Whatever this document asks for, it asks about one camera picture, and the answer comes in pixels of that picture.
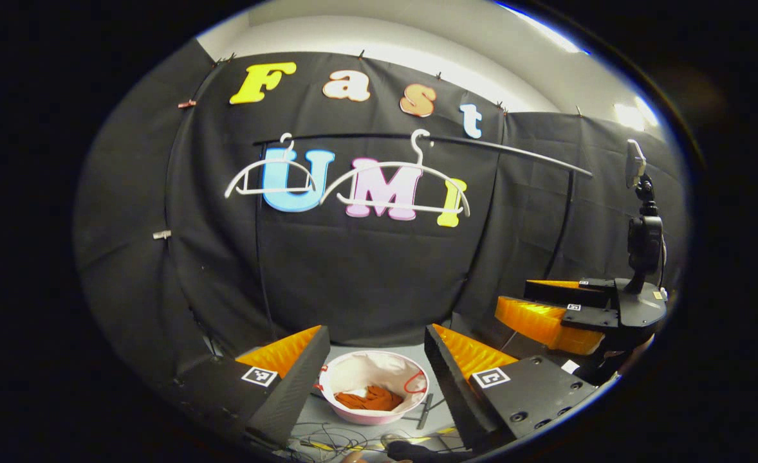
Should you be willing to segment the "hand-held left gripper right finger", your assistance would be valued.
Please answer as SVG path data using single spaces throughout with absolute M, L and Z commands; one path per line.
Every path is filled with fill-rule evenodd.
M 424 352 L 459 436 L 475 452 L 528 442 L 599 390 L 550 359 L 515 359 L 435 323 L 424 331 Z

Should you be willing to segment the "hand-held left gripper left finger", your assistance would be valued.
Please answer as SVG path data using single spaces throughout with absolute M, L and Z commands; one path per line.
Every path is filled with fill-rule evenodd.
M 238 358 L 212 357 L 171 381 L 171 399 L 224 439 L 279 450 L 329 350 L 328 328 L 316 325 Z

